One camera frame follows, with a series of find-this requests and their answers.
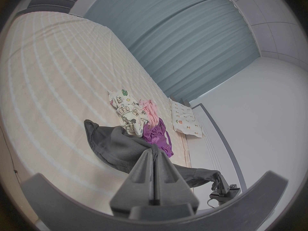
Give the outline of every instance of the pillow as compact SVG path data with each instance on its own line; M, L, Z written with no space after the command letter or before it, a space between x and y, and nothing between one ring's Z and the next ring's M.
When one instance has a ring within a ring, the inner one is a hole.
M170 100L173 129L177 132L202 138L202 129L191 107Z

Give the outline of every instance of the bed sheet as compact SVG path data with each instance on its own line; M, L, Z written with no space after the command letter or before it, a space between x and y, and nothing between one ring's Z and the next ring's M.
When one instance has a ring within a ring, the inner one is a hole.
M58 12L32 12L13 22L0 62L0 109L12 148L29 174L42 173L108 214L127 174L96 157L83 121L119 125L107 91L120 89L157 104L171 137L171 161L189 167L187 141L172 129L168 98L110 29Z

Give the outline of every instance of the curtain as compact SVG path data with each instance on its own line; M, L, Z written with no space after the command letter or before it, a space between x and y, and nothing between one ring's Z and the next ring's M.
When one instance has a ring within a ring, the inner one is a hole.
M260 56L229 0L97 0L85 18L110 28L177 100L197 98Z

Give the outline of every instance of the wire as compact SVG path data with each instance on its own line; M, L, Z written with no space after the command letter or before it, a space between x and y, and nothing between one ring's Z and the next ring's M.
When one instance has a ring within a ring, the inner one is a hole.
M12 160L12 164L13 164L13 169L14 169L15 176L16 176L16 178L17 178L18 183L20 184L20 181L19 181L19 179L18 179L18 177L19 177L18 171L15 169L14 162L13 162L13 158L12 158L12 154L11 154L10 149L9 149L9 147L8 147L8 145L7 145L7 142L6 142L6 140L5 140L3 130L2 130L1 127L0 127L0 129L1 129L1 132L2 132L2 135L3 135L3 138L4 138L4 142L5 142L5 144L6 144L6 147L7 147L8 151L9 151L9 153L10 153L10 156L11 156L11 160Z
M212 198L210 198L206 203L208 204L208 206L210 206L210 207L212 207L212 208L215 208L214 206L211 206L211 205L209 204L210 200L212 200Z

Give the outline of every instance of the pink fabric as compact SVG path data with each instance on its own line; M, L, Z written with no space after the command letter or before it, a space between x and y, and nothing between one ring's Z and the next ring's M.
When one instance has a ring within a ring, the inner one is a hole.
M153 103L152 100L140 100L139 104L148 115L150 128L155 127L159 122L157 105Z

